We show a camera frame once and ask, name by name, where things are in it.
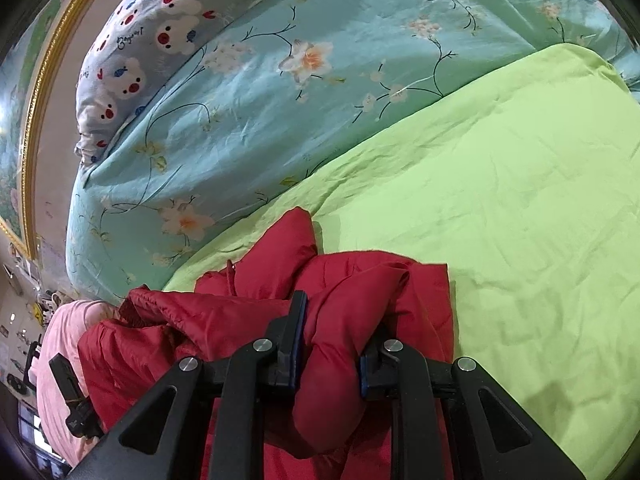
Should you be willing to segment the red puffer jacket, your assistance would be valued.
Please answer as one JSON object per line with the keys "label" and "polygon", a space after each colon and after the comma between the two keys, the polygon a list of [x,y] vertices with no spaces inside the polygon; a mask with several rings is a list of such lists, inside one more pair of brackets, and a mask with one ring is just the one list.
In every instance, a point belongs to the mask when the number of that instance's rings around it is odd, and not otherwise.
{"label": "red puffer jacket", "polygon": [[103,425],[114,426],[185,356],[217,361],[262,336],[298,290],[308,298],[302,381],[292,414],[270,432],[265,475],[387,478],[390,422],[364,404],[357,361],[380,325],[427,358],[450,361],[448,270],[377,250],[322,255],[302,208],[192,292],[135,288],[117,318],[81,336],[79,361]]}

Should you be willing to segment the lime green bed sheet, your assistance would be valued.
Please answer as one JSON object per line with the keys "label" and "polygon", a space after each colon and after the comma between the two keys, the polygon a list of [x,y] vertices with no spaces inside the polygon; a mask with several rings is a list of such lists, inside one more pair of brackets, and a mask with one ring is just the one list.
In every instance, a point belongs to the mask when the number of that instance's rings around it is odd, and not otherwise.
{"label": "lime green bed sheet", "polygon": [[332,160],[175,272],[190,292],[285,211],[322,252],[443,263],[472,356],[589,479],[639,431],[639,105],[599,55],[557,44]]}

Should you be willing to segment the teal floral duvet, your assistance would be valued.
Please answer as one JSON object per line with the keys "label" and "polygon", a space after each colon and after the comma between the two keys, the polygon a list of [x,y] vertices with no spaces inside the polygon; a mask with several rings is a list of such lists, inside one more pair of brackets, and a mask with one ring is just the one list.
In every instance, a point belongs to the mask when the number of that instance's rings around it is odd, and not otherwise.
{"label": "teal floral duvet", "polygon": [[81,165],[66,271],[116,304],[160,288],[236,220],[394,122],[552,44],[639,87],[604,0],[262,0],[196,50]]}

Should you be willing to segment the grey cartoon print pillow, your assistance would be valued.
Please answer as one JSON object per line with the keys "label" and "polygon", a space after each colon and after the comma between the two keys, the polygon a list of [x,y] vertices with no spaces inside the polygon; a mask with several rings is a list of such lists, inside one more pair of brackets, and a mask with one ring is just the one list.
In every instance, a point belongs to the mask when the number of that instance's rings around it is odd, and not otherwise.
{"label": "grey cartoon print pillow", "polygon": [[76,87],[81,165],[100,162],[191,55],[262,0],[122,0],[82,62]]}

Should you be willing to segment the gold framed wall picture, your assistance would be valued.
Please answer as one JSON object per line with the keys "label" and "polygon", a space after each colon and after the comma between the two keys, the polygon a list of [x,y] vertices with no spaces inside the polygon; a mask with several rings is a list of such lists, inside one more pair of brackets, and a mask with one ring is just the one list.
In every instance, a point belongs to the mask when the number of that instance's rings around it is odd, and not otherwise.
{"label": "gold framed wall picture", "polygon": [[1,65],[17,70],[9,104],[1,109],[1,229],[25,258],[37,257],[35,172],[43,115],[62,59],[94,0],[23,0],[24,32],[3,41]]}

